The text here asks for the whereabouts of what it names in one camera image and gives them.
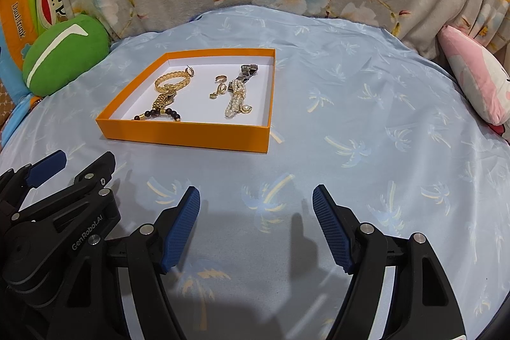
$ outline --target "light blue bed sheet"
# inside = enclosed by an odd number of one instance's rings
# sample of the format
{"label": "light blue bed sheet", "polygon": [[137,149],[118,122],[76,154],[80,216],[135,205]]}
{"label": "light blue bed sheet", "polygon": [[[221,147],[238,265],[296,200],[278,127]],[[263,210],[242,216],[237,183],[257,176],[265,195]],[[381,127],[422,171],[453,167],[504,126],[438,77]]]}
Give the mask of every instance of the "light blue bed sheet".
{"label": "light blue bed sheet", "polygon": [[[225,47],[276,48],[267,154],[102,136],[95,117],[164,52]],[[468,339],[510,289],[510,147],[445,71],[380,29],[238,6],[124,40],[34,109],[2,151],[0,171],[57,149],[67,153],[67,168],[31,191],[25,206],[110,150],[117,168],[109,186],[122,215],[114,237],[154,221],[188,185],[200,189],[189,250],[164,277],[189,340],[325,338],[349,277],[313,214],[320,183],[360,221],[389,235],[428,237]],[[372,339],[382,334],[392,278],[389,270]],[[140,339],[128,291],[124,300],[132,338]]]}

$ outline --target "plush toy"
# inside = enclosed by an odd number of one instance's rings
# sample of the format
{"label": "plush toy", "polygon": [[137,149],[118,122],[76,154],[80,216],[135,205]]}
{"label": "plush toy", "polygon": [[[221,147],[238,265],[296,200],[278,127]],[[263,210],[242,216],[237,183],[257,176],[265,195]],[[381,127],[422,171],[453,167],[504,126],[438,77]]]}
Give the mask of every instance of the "plush toy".
{"label": "plush toy", "polygon": [[35,40],[23,63],[23,80],[35,95],[49,96],[103,60],[108,51],[103,25],[79,15],[52,26]]}

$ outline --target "blue rubber tip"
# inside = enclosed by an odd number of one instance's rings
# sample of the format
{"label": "blue rubber tip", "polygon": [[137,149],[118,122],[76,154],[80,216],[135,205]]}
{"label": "blue rubber tip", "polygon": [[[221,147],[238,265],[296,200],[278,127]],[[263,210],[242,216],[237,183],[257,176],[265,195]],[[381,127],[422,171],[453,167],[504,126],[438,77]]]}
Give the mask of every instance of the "blue rubber tip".
{"label": "blue rubber tip", "polygon": [[30,167],[26,177],[26,184],[29,187],[39,187],[49,178],[60,172],[66,163],[65,153],[62,150],[57,150]]}
{"label": "blue rubber tip", "polygon": [[337,265],[348,274],[353,273],[354,262],[350,256],[350,241],[330,207],[323,192],[316,187],[312,196],[315,215]]}
{"label": "blue rubber tip", "polygon": [[184,201],[184,206],[165,238],[164,254],[161,260],[161,268],[165,272],[168,272],[179,262],[199,210],[200,192],[194,189],[188,199]]}

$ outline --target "pink pillow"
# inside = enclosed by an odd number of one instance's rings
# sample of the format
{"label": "pink pillow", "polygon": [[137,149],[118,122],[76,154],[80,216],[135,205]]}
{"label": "pink pillow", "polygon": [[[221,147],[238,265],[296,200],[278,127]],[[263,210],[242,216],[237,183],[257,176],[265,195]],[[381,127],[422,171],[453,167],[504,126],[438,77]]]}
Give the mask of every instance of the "pink pillow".
{"label": "pink pillow", "polygon": [[438,39],[462,91],[480,117],[495,126],[510,119],[510,78],[496,57],[451,26],[443,27]]}

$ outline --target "metal screw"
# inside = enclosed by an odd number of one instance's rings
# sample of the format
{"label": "metal screw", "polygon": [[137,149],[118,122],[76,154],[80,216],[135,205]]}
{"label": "metal screw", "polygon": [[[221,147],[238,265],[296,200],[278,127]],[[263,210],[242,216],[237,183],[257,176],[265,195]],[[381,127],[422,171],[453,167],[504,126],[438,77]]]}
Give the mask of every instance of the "metal screw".
{"label": "metal screw", "polygon": [[150,235],[154,231],[154,226],[151,224],[145,224],[140,227],[140,233],[142,235]]}
{"label": "metal screw", "polygon": [[101,241],[101,237],[99,235],[91,235],[89,237],[89,244],[90,245],[96,245]]}
{"label": "metal screw", "polygon": [[370,224],[361,224],[360,230],[361,232],[370,235],[374,231],[374,227]]}
{"label": "metal screw", "polygon": [[412,237],[417,243],[425,243],[425,241],[427,240],[427,238],[425,238],[425,235],[423,235],[422,233],[415,233]]}

